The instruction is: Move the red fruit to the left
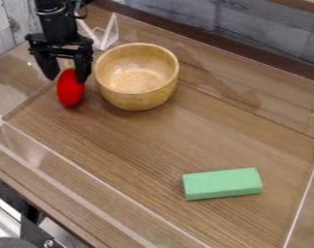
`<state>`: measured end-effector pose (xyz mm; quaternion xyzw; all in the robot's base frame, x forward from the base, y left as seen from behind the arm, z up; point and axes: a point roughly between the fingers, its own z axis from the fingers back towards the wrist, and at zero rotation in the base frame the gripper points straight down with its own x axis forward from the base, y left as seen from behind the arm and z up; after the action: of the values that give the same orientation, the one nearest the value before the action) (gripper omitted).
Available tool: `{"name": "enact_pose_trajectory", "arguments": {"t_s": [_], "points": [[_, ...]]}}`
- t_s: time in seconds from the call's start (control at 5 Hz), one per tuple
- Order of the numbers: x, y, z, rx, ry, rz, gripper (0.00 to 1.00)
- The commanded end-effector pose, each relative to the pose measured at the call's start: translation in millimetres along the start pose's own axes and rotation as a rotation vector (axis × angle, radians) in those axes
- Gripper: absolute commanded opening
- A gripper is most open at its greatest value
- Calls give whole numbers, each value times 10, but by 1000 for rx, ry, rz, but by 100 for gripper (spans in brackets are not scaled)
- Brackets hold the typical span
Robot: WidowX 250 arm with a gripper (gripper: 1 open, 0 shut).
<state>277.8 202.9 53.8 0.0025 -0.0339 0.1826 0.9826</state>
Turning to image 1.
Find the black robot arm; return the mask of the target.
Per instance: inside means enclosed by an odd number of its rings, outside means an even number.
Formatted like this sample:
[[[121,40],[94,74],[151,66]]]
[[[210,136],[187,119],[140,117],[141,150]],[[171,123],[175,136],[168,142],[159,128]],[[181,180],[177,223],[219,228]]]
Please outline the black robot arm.
[[[80,83],[85,83],[93,70],[94,40],[78,33],[77,20],[88,15],[76,14],[81,0],[34,0],[42,33],[28,34],[29,52],[48,79],[60,74],[60,58],[74,61],[74,72]]]

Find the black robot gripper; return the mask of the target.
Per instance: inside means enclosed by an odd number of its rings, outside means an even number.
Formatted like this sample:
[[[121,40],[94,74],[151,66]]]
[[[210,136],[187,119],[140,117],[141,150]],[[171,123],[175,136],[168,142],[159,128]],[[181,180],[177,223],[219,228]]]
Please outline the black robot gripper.
[[[77,20],[86,16],[77,15],[73,9],[38,9],[42,33],[26,35],[30,48],[45,77],[54,80],[60,74],[57,58],[74,59],[76,75],[85,83],[93,69],[93,40],[78,33]]]

